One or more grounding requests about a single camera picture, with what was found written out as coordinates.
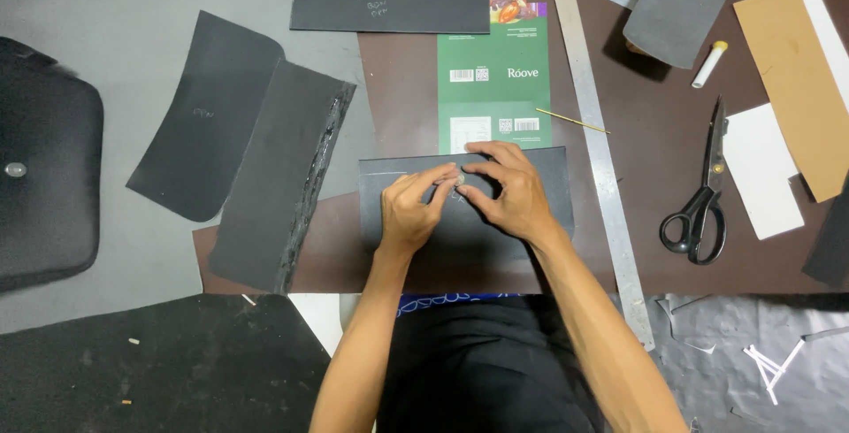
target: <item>glue stick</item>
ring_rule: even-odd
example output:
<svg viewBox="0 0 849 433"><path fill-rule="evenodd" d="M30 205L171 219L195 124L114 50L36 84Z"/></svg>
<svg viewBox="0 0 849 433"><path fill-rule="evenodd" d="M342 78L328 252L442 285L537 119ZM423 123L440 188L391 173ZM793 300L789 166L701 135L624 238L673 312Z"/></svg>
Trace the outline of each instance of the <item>glue stick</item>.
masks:
<svg viewBox="0 0 849 433"><path fill-rule="evenodd" d="M728 44L724 41L717 41L713 44L713 50L711 50L711 54L707 56L707 60L705 60L705 64L701 66L699 74L695 75L695 80L693 80L693 88L701 88L705 85L707 77L711 76L713 67L716 67L716 62L719 61L719 57L723 55L723 52L726 51L727 48Z"/></svg>

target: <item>scissor blade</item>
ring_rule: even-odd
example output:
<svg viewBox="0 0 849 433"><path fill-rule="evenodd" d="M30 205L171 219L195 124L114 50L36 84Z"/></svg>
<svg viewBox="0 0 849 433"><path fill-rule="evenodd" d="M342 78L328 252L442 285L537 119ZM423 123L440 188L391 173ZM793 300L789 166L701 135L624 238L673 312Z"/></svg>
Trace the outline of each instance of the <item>scissor blade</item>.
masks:
<svg viewBox="0 0 849 433"><path fill-rule="evenodd" d="M705 184L715 192L723 187L723 176L726 165L723 156L723 136L727 130L727 119L725 118L725 102L723 96L719 95L716 100L716 108L713 112L710 134L707 140L707 152L705 155Z"/></svg>

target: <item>gold pen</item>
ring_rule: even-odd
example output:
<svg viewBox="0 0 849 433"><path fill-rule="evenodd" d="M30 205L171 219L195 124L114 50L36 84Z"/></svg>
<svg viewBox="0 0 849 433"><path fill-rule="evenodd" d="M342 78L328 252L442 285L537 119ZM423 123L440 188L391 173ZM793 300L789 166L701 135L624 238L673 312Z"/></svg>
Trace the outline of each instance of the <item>gold pen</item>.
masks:
<svg viewBox="0 0 849 433"><path fill-rule="evenodd" d="M550 114L551 116L554 116L555 118L565 119L566 121L571 121L572 123L580 124L581 126L586 126L586 127L591 128L591 129L593 129L593 130L601 131L602 133L610 134L610 132L609 132L608 130L605 130L605 129L603 129L603 128L599 128L598 126L592 126L591 124L581 123L581 122L580 122L580 121L578 121L577 119L571 119L571 118L567 118L566 116L560 116L560 115L558 115L558 114L554 114L554 113L551 113L551 112L547 112L547 111L545 111L544 109L539 109L539 108L535 108L535 109L536 109L536 111L538 111L538 112L540 112L540 113Z"/></svg>

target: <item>person's right hand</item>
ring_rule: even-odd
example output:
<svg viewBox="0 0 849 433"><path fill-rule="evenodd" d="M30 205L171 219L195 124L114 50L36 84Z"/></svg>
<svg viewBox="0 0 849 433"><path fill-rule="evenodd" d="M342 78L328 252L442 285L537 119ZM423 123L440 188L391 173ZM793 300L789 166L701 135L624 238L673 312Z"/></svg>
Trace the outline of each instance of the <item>person's right hand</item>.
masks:
<svg viewBox="0 0 849 433"><path fill-rule="evenodd" d="M500 182L502 191L498 199L489 198L474 186L457 187L457 192L477 206L488 221L530 243L558 229L559 224L548 208L543 182L518 145L472 142L466 144L466 151L485 153L494 159L468 164L463 170L484 174Z"/></svg>

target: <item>steel ruler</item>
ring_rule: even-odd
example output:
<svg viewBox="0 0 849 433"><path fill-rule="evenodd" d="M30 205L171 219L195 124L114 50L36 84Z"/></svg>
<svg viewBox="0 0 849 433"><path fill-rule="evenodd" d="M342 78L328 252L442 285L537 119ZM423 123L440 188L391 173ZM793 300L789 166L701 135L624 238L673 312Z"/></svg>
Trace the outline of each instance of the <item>steel ruler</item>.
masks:
<svg viewBox="0 0 849 433"><path fill-rule="evenodd" d="M575 85L575 95L578 100L578 110L581 121L604 127L599 105L599 94L595 90L593 68L589 62L587 39L584 36L581 15L578 13L577 0L555 0L557 16L560 19L560 30L566 45L566 55L572 71L572 83ZM631 237L625 223L625 211L622 210L622 199L616 184L616 173L613 170L613 159L610 157L610 147L607 144L607 134L584 128L587 137L590 165L595 178L595 188L599 194L601 217L604 220L604 230L607 233L607 243L610 246L610 259L613 261L613 272L616 275L616 286L622 302L622 315L628 326L645 347L654 349L654 337L649 324L649 312L646 311L642 297L642 286L639 283L637 264L631 248Z"/></svg>

